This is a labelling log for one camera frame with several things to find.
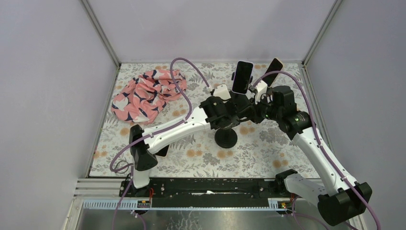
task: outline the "pink cloth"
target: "pink cloth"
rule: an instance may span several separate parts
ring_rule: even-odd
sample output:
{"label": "pink cloth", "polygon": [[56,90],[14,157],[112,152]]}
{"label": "pink cloth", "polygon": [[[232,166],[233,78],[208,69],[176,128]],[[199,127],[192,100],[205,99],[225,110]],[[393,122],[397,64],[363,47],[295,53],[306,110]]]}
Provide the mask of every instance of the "pink cloth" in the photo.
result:
{"label": "pink cloth", "polygon": [[[174,70],[173,76],[185,91],[185,77],[179,70]],[[121,93],[114,97],[111,111],[122,121],[150,124],[167,102],[175,101],[180,96],[169,70],[151,70],[128,82]]]}

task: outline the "cable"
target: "cable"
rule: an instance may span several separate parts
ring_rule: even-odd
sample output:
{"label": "cable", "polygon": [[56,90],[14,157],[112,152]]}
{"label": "cable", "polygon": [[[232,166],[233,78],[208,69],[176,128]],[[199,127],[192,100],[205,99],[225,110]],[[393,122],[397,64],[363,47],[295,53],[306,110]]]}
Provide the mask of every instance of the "cable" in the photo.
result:
{"label": "cable", "polygon": [[290,202],[292,203],[293,202],[293,199],[294,199],[294,194],[293,193],[291,193],[291,198],[290,198]]}
{"label": "cable", "polygon": [[352,225],[350,225],[349,223],[347,223],[347,222],[344,222],[344,224],[345,225],[347,225],[350,229],[352,229],[352,230],[358,230],[358,229],[356,229],[355,227],[353,227]]}
{"label": "cable", "polygon": [[298,196],[295,197],[295,198],[293,199],[293,202],[292,202],[292,216],[293,216],[294,220],[296,221],[297,225],[299,225],[299,227],[300,227],[302,230],[305,230],[305,229],[303,228],[303,226],[300,224],[300,222],[299,222],[299,221],[297,220],[297,218],[296,218],[296,215],[297,215],[297,214],[295,214],[295,206],[296,206],[296,200],[297,200],[297,198],[298,198]]}
{"label": "cable", "polygon": [[152,196],[154,195],[154,189],[153,188],[150,188],[149,189],[149,206],[150,207],[152,207],[152,205],[151,205],[151,199],[152,199]]}
{"label": "cable", "polygon": [[[121,161],[119,161],[119,162],[117,162],[117,163],[115,164],[115,168],[114,168],[114,169],[117,169],[118,165],[119,165],[121,162],[125,162],[125,163],[127,163],[126,165],[128,165],[128,162],[127,162],[126,160],[121,160]],[[119,174],[125,174],[127,171],[128,171],[128,167],[127,167],[127,169],[126,169],[124,172],[117,172],[117,173],[119,173]]]}
{"label": "cable", "polygon": [[[268,218],[275,218],[275,217],[293,217],[293,213],[294,213],[294,212],[292,212],[291,214],[272,215],[272,216],[268,216]],[[323,223],[321,220],[319,220],[319,219],[317,219],[317,218],[314,218],[314,217],[309,216],[309,215],[306,215],[306,214],[299,214],[299,213],[296,213],[295,215],[298,216],[298,217],[308,218],[308,219],[317,221],[318,223],[320,223],[321,225],[323,225],[324,228],[326,228],[327,230],[330,230],[330,228],[329,228],[325,223]]]}
{"label": "cable", "polygon": [[[157,130],[157,131],[155,131],[155,132],[152,132],[152,136],[157,135],[157,134],[160,134],[160,133],[163,133],[163,132],[166,132],[166,131],[168,131],[168,130],[171,130],[171,129],[173,129],[173,128],[175,128],[175,127],[177,127],[177,126],[179,126],[179,125],[185,123],[185,121],[186,121],[186,120],[191,116],[191,114],[192,114],[192,110],[193,110],[192,103],[191,103],[191,101],[189,100],[189,98],[186,96],[186,94],[182,91],[182,89],[179,87],[178,83],[177,83],[176,80],[175,80],[175,77],[173,76],[173,64],[174,64],[177,60],[183,60],[183,61],[186,61],[187,63],[189,63],[189,64],[198,72],[198,74],[202,77],[203,81],[206,83],[206,86],[207,86],[208,88],[210,88],[210,85],[209,85],[209,83],[207,82],[206,78],[203,76],[203,74],[200,72],[200,70],[197,69],[197,67],[196,67],[193,63],[191,63],[189,60],[187,60],[187,59],[185,59],[185,58],[182,58],[182,57],[175,58],[175,59],[171,62],[171,64],[170,64],[170,69],[169,69],[170,76],[172,77],[172,80],[173,80],[173,83],[175,84],[176,89],[178,89],[178,91],[182,94],[182,96],[183,96],[183,97],[185,98],[185,100],[187,101],[187,103],[188,103],[188,105],[189,105],[189,112],[188,112],[188,114],[186,115],[186,117],[185,117],[184,120],[181,120],[181,121],[179,121],[179,122],[175,123],[174,125],[171,125],[171,126],[169,126],[169,127],[167,127],[167,128],[163,128],[163,129],[161,129],[161,130]],[[150,135],[150,134],[147,134],[147,135],[145,135],[145,136],[143,136],[143,137],[141,137],[141,138],[139,138],[139,139],[137,139],[137,140],[131,142],[129,145],[127,145],[127,146],[125,146],[124,148],[122,148],[122,149],[117,153],[117,155],[112,159],[112,161],[110,162],[110,167],[109,167],[109,168],[110,168],[110,171],[112,171],[112,172],[114,172],[114,173],[118,173],[119,171],[121,171],[121,170],[123,170],[123,169],[125,169],[125,168],[128,169],[128,167],[131,167],[130,182],[128,183],[126,189],[124,190],[123,195],[121,196],[121,198],[120,198],[120,200],[119,200],[119,202],[118,202],[118,204],[117,204],[117,206],[116,206],[116,208],[115,208],[115,210],[114,210],[113,223],[112,223],[112,230],[114,230],[115,216],[116,216],[116,214],[117,214],[118,207],[120,206],[120,204],[121,204],[123,198],[125,197],[125,194],[127,194],[128,189],[129,189],[130,186],[133,184],[133,176],[134,176],[134,167],[133,167],[134,164],[128,163],[128,164],[126,164],[125,166],[123,166],[123,167],[117,169],[118,163],[116,164],[116,167],[113,168],[114,163],[115,163],[115,161],[121,156],[121,154],[123,154],[127,149],[129,149],[130,147],[132,147],[132,146],[138,144],[138,143],[141,142],[142,140],[145,140],[145,139],[150,138],[150,137],[151,137],[151,135]],[[143,222],[143,224],[144,224],[144,230],[146,230],[146,229],[147,229],[147,226],[146,226],[145,220],[141,217],[141,215],[139,215],[139,216],[140,216],[140,219],[142,220],[142,222]]]}
{"label": "cable", "polygon": [[310,103],[309,103],[309,101],[308,101],[308,99],[307,99],[307,97],[306,97],[305,91],[303,90],[303,87],[300,85],[299,81],[298,81],[294,76],[292,76],[291,74],[289,74],[289,73],[287,73],[287,72],[285,72],[285,71],[271,71],[271,72],[269,72],[269,73],[266,73],[266,74],[262,75],[262,76],[254,83],[253,86],[255,87],[264,77],[269,76],[269,75],[271,75],[271,74],[275,74],[275,73],[281,73],[281,74],[287,75],[287,76],[290,77],[290,78],[296,83],[296,85],[299,87],[300,92],[301,92],[302,95],[303,95],[304,101],[306,102],[306,107],[307,107],[307,110],[308,110],[308,112],[309,112],[310,121],[311,121],[311,123],[312,123],[313,133],[314,133],[314,135],[315,135],[315,137],[316,137],[317,144],[320,146],[320,149],[321,149],[323,155],[324,155],[325,158],[328,160],[328,162],[331,164],[331,166],[333,166],[333,168],[336,170],[336,172],[339,174],[339,176],[340,176],[341,178],[344,178],[343,181],[348,185],[348,187],[350,187],[350,189],[355,193],[355,195],[357,195],[357,197],[361,200],[361,202],[367,207],[367,209],[369,210],[369,212],[371,213],[371,215],[372,215],[372,217],[373,217],[373,220],[374,220],[375,223],[376,223],[376,229],[377,229],[377,230],[381,230],[381,223],[379,222],[378,216],[375,214],[375,212],[374,212],[374,210],[372,209],[372,207],[368,204],[368,202],[366,202],[366,200],[364,199],[364,197],[361,196],[361,194],[354,188],[354,186],[352,186],[351,183],[345,178],[344,174],[343,174],[343,173],[341,172],[341,170],[337,167],[337,165],[333,162],[333,160],[329,157],[329,155],[327,154],[326,150],[325,150],[324,147],[321,145],[321,140],[320,140],[320,137],[319,137],[319,135],[318,135],[318,133],[317,133],[316,124],[315,124],[314,119],[313,119],[313,112],[312,112],[312,110],[310,109]]}
{"label": "cable", "polygon": [[125,188],[123,195],[120,197],[120,200],[117,203],[117,206],[115,207],[114,214],[113,214],[113,221],[112,221],[112,230],[114,230],[114,222],[115,222],[115,216],[117,215],[117,210],[118,207],[121,205],[121,202],[123,201],[125,194],[127,194],[128,189],[130,189],[131,185],[133,184],[133,175],[134,175],[134,167],[131,167],[131,176],[130,176],[130,182],[128,182],[127,187]]}
{"label": "cable", "polygon": [[144,230],[147,230],[147,223],[145,223],[145,219],[142,217],[142,215],[139,215],[138,213],[136,213],[135,217],[136,218],[139,217],[141,219],[141,221],[142,221],[142,223],[144,225]]}
{"label": "cable", "polygon": [[186,94],[183,92],[183,90],[182,90],[182,89],[179,87],[179,85],[176,83],[175,77],[173,76],[173,64],[175,64],[175,62],[178,61],[178,60],[186,61],[187,63],[189,63],[189,64],[197,71],[197,73],[202,77],[204,83],[206,83],[206,86],[207,86],[208,88],[210,88],[210,85],[209,85],[209,83],[207,82],[206,78],[204,78],[204,76],[203,76],[203,74],[200,72],[200,70],[199,70],[193,63],[191,63],[189,60],[187,60],[187,59],[185,59],[185,58],[182,58],[182,57],[177,57],[177,58],[173,59],[172,62],[170,63],[170,67],[169,67],[170,77],[172,78],[173,82],[175,83],[176,89],[178,89],[178,91],[182,94],[182,96],[185,98],[185,100],[187,101],[187,103],[188,103],[188,105],[189,105],[189,112],[188,112],[188,114],[187,114],[186,117],[185,117],[185,118],[186,118],[185,120],[187,120],[187,119],[191,116],[191,114],[192,114],[193,107],[192,107],[191,101],[188,99],[188,97],[186,96]]}
{"label": "cable", "polygon": [[[186,102],[188,103],[188,105],[189,105],[189,111],[188,111],[188,114],[186,115],[186,117],[185,117],[184,120],[181,120],[181,121],[177,122],[176,124],[171,125],[171,126],[169,126],[169,127],[167,127],[167,128],[164,128],[164,129],[162,129],[162,130],[157,130],[157,131],[155,131],[155,132],[152,133],[152,136],[157,135],[157,134],[160,134],[160,133],[163,133],[163,132],[166,132],[166,131],[168,131],[168,130],[171,130],[171,129],[173,129],[173,128],[175,128],[175,127],[177,127],[177,126],[179,126],[179,125],[185,123],[185,121],[186,121],[187,119],[189,119],[189,117],[190,117],[191,114],[192,114],[192,110],[193,110],[192,103],[191,103],[191,101],[189,100],[188,96],[186,96],[186,94],[185,94],[185,93],[183,92],[183,90],[180,88],[180,86],[178,85],[178,83],[177,83],[176,80],[175,80],[175,77],[173,76],[173,64],[175,64],[175,62],[178,61],[178,60],[183,60],[183,61],[186,61],[187,63],[189,63],[189,64],[197,71],[197,73],[201,76],[201,78],[203,79],[203,81],[206,83],[206,86],[207,86],[208,88],[210,88],[210,85],[209,85],[209,83],[207,82],[206,78],[203,76],[203,74],[200,72],[200,70],[199,70],[193,63],[191,63],[189,60],[187,60],[187,59],[185,59],[185,58],[182,58],[182,57],[178,57],[178,58],[173,59],[172,62],[170,63],[170,68],[169,68],[170,76],[171,76],[171,78],[172,78],[172,80],[173,80],[173,83],[175,84],[176,89],[178,89],[178,91],[182,94],[182,96],[185,98]],[[145,139],[147,139],[147,138],[149,138],[149,137],[151,137],[151,135],[147,134],[147,135],[145,135],[145,136],[143,136],[143,137],[141,137],[141,138],[139,138],[139,139],[137,139],[137,140],[131,142],[129,145],[125,146],[124,148],[122,148],[122,149],[117,153],[117,155],[112,159],[112,162],[110,162],[110,171],[112,171],[112,172],[114,172],[114,173],[117,173],[117,172],[119,172],[119,171],[121,171],[121,170],[123,170],[123,169],[125,169],[125,168],[128,168],[128,167],[130,167],[131,165],[133,165],[132,163],[129,163],[129,164],[126,164],[125,166],[123,166],[123,167],[121,167],[121,168],[119,168],[119,169],[113,168],[115,161],[121,156],[121,154],[123,154],[123,153],[124,153],[127,149],[129,149],[130,147],[132,147],[132,146],[138,144],[140,141],[145,140]]]}

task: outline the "gray wall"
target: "gray wall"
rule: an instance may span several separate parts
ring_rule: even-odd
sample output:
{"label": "gray wall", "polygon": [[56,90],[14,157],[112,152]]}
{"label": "gray wall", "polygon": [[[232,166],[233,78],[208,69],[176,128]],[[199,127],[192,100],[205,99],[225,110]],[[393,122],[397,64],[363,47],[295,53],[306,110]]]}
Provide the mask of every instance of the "gray wall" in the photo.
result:
{"label": "gray wall", "polygon": [[382,229],[405,225],[405,9],[404,0],[344,1],[308,65],[334,152],[372,187]]}
{"label": "gray wall", "polygon": [[90,0],[119,59],[302,60],[334,0]]}
{"label": "gray wall", "polygon": [[78,0],[0,2],[0,229],[60,229],[115,67]]}

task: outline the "phone holder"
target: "phone holder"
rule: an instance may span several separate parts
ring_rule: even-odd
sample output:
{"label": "phone holder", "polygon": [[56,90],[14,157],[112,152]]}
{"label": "phone holder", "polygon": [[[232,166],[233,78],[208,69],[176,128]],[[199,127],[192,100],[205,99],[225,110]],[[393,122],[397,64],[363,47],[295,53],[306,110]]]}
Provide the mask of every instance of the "phone holder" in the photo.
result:
{"label": "phone holder", "polygon": [[[231,75],[231,80],[232,80],[232,81],[234,81],[235,75],[236,75],[236,73],[233,72],[233,74]],[[252,76],[249,78],[248,84],[247,84],[247,86],[245,87],[246,89],[249,89],[249,85],[251,84],[251,82],[252,82]]]}

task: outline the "floral tablecloth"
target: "floral tablecloth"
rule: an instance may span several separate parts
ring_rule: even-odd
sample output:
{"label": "floral tablecloth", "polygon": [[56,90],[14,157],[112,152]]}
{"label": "floral tablecloth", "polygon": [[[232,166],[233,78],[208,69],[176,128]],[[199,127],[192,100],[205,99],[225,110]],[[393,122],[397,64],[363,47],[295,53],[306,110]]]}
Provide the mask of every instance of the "floral tablecloth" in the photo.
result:
{"label": "floral tablecloth", "polygon": [[[235,63],[196,64],[200,71],[213,86],[227,84],[231,88],[231,73]],[[254,80],[263,75],[268,64],[255,64]],[[209,96],[203,80],[187,63],[175,64],[176,69],[186,76],[186,95],[193,107],[200,104]],[[117,95],[128,81],[139,74],[151,69],[169,69],[169,64],[123,64],[117,78],[113,97]],[[285,71],[301,78],[298,64],[286,63]],[[298,109],[307,111],[305,102],[294,81],[280,75],[276,85],[290,86],[296,98]],[[188,105],[181,97],[169,102],[150,126],[165,123],[186,114]],[[108,110],[99,144],[93,156],[89,176],[124,176],[127,172],[113,173],[109,164],[117,152],[128,144],[129,131],[134,124],[119,121]],[[296,146],[293,146],[286,134],[281,132],[276,122],[264,120],[261,124],[245,122],[235,127],[238,142],[231,149],[223,149],[214,141],[215,130],[195,133],[170,145],[165,158],[158,157],[158,165],[151,176],[155,177],[241,177],[241,178],[274,178],[277,173],[287,169],[295,169],[307,178],[319,178],[308,158]],[[123,166],[132,162],[130,151],[126,151],[117,162]]]}

